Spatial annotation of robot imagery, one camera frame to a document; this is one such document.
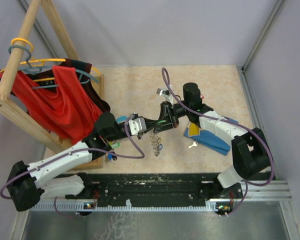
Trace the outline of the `steel key ring disc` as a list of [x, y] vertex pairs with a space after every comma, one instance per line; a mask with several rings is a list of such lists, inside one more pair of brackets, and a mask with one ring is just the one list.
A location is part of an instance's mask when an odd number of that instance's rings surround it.
[[149, 135], [149, 137], [150, 137], [150, 142], [151, 142], [151, 146], [152, 146], [152, 149], [153, 149], [153, 153], [156, 157], [158, 157], [161, 153], [161, 150], [159, 150], [159, 146], [163, 145], [161, 143], [161, 138], [158, 137], [157, 134], [156, 134], [156, 136], [150, 136]]

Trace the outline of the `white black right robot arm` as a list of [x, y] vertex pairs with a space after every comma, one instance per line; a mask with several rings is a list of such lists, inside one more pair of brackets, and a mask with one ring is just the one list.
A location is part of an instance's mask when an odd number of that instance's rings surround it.
[[213, 185], [217, 197], [225, 198], [231, 192], [231, 186], [240, 181], [251, 184], [249, 179], [252, 176], [274, 166], [263, 131], [230, 121], [204, 104], [196, 83], [189, 82], [183, 86], [183, 100], [177, 100], [170, 85], [158, 88], [156, 93], [166, 99], [173, 127], [178, 125], [179, 118], [187, 116], [191, 123], [231, 146], [232, 166], [220, 173], [217, 176], [218, 182]]

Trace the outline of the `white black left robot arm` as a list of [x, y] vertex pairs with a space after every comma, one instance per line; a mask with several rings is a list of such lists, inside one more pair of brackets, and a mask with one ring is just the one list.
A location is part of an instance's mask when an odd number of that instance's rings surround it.
[[58, 197], [89, 198], [93, 195], [94, 185], [84, 172], [60, 177], [64, 172], [81, 164], [87, 164], [105, 154], [112, 155], [111, 142], [141, 137], [144, 133], [162, 130], [166, 119], [151, 120], [136, 113], [118, 123], [110, 112], [100, 115], [92, 132], [70, 148], [53, 157], [25, 164], [15, 163], [10, 171], [4, 190], [9, 193], [15, 209], [23, 212], [31, 209], [40, 200]]

